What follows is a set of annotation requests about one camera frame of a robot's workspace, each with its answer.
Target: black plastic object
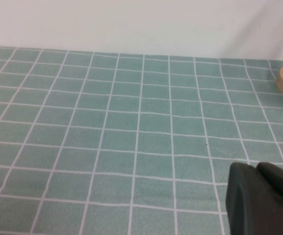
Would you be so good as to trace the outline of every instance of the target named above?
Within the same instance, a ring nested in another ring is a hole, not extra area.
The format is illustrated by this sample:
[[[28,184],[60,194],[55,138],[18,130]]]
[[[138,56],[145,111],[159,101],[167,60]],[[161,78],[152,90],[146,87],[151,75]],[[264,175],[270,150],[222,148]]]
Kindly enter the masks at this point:
[[[283,235],[283,169],[232,163],[226,209],[231,235]]]

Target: white wall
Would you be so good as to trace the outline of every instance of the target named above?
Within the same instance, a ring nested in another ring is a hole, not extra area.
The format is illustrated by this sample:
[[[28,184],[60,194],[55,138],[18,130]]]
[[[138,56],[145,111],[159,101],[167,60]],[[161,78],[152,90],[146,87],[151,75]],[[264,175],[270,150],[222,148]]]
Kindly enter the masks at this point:
[[[283,59],[283,0],[0,0],[0,46]]]

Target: green checkered tablecloth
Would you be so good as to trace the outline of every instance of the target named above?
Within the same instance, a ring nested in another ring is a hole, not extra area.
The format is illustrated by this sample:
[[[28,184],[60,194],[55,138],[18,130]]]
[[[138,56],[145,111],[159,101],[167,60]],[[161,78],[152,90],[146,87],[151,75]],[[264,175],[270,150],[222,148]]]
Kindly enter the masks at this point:
[[[0,234],[229,234],[229,165],[283,167],[282,65],[0,47]]]

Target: fabric surface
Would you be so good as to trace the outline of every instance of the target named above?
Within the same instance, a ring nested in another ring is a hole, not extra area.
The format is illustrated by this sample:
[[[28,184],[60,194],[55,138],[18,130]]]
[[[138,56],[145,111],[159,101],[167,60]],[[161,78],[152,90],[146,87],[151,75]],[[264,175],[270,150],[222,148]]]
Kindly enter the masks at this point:
[[[229,165],[283,167],[282,65],[0,47],[0,234],[229,234]]]

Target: black object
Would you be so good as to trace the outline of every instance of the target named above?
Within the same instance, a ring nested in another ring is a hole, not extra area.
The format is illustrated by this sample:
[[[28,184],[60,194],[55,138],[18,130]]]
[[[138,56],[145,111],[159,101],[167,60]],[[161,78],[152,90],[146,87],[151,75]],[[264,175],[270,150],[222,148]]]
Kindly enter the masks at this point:
[[[283,235],[283,169],[232,163],[226,209],[231,235]]]

